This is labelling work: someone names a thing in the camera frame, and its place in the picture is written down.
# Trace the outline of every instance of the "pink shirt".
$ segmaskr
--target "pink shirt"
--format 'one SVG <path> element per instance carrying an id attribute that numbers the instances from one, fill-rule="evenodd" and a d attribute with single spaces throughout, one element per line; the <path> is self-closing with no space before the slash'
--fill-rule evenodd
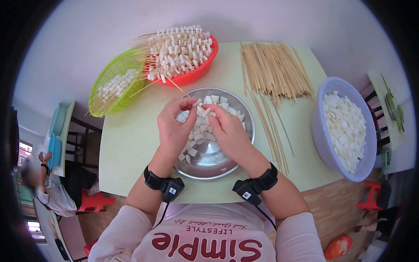
<path id="1" fill-rule="evenodd" d="M 235 203 L 189 204 L 155 229 L 142 211 L 123 206 L 89 261 L 326 261 L 311 213 L 286 218 L 275 245 L 264 227 Z"/>

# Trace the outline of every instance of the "cable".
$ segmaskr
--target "cable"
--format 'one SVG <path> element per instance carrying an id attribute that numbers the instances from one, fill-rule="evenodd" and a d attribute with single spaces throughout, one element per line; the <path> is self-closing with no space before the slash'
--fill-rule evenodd
<path id="1" fill-rule="evenodd" d="M 273 225 L 274 229 L 276 230 L 277 227 L 275 226 L 274 222 L 269 218 L 269 216 L 267 214 L 265 214 L 265 212 L 263 212 L 262 209 L 260 209 L 257 205 L 255 205 L 255 207 L 269 220 L 269 222 L 271 222 L 271 224 Z"/>
<path id="2" fill-rule="evenodd" d="M 153 228 L 153 229 L 155 229 L 158 225 L 160 225 L 160 223 L 163 221 L 163 218 L 165 217 L 165 215 L 166 215 L 166 210 L 167 210 L 167 207 L 169 206 L 169 203 L 167 203 L 167 205 L 166 205 L 166 208 L 164 209 L 164 211 L 163 211 L 163 215 L 161 216 L 161 219 L 160 219 L 160 222 Z"/>

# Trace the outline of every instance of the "light purple plastic basin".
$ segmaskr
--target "light purple plastic basin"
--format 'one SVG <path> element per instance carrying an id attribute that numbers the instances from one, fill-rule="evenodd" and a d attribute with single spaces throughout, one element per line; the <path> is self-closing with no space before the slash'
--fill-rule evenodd
<path id="1" fill-rule="evenodd" d="M 347 96 L 352 103 L 355 103 L 360 107 L 362 115 L 364 116 L 365 121 L 367 121 L 365 123 L 367 127 L 367 136 L 365 137 L 366 144 L 364 145 L 364 158 L 361 159 L 353 174 L 346 171 L 339 160 L 326 127 L 323 112 L 323 94 L 330 94 L 333 91 L 338 91 L 338 96 L 340 97 Z M 371 173 L 377 153 L 375 126 L 367 103 L 350 83 L 338 77 L 326 78 L 321 83 L 317 93 L 317 105 L 313 110 L 313 117 L 311 119 L 311 133 L 313 134 L 317 152 L 328 167 L 338 171 L 342 176 L 354 182 L 364 180 Z"/>

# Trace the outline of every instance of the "red plastic basket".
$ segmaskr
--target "red plastic basket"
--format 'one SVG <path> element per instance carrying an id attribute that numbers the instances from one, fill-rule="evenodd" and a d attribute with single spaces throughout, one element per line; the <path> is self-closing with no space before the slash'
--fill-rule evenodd
<path id="1" fill-rule="evenodd" d="M 212 61 L 214 60 L 215 56 L 218 53 L 218 42 L 217 42 L 217 40 L 215 40 L 215 38 L 213 36 L 210 36 L 210 38 L 212 39 L 211 48 L 213 48 L 214 50 L 212 51 L 208 60 L 205 61 L 205 63 L 203 63 L 201 66 L 199 66 L 198 69 L 195 69 L 192 72 L 189 72 L 189 73 L 181 75 L 181 76 L 173 77 L 172 81 L 175 82 L 176 85 L 186 86 L 186 85 L 192 84 L 193 82 L 197 81 L 198 79 L 203 77 L 208 72 L 208 70 L 210 69 L 210 67 L 212 65 Z M 163 81 L 161 79 L 154 80 L 154 82 L 161 83 L 165 86 L 175 87 L 169 80 L 166 80 L 166 83 L 163 83 Z"/>

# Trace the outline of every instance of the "red plastic stool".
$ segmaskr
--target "red plastic stool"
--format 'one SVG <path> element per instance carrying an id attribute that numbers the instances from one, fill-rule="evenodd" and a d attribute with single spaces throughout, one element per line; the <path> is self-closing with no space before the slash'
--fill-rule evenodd
<path id="1" fill-rule="evenodd" d="M 93 245 L 98 241 L 99 239 L 96 239 L 95 241 L 92 241 L 90 243 L 88 243 L 87 245 L 85 245 L 83 247 L 84 252 L 86 253 L 87 258 L 89 258 L 89 254 L 90 254 L 90 249 L 92 249 Z"/>
<path id="2" fill-rule="evenodd" d="M 106 205 L 114 205 L 116 199 L 106 198 L 102 196 L 102 193 L 96 193 L 94 196 L 88 196 L 84 190 L 81 193 L 81 206 L 78 209 L 79 212 L 106 212 L 103 209 Z"/>
<path id="3" fill-rule="evenodd" d="M 377 206 L 377 199 L 380 196 L 381 191 L 381 183 L 364 180 L 364 184 L 371 186 L 370 193 L 368 194 L 368 200 L 364 203 L 358 203 L 357 208 L 366 209 L 368 211 L 383 210 L 382 208 Z M 377 197 L 375 198 L 375 200 L 372 199 L 374 196 L 374 191 L 377 192 Z"/>

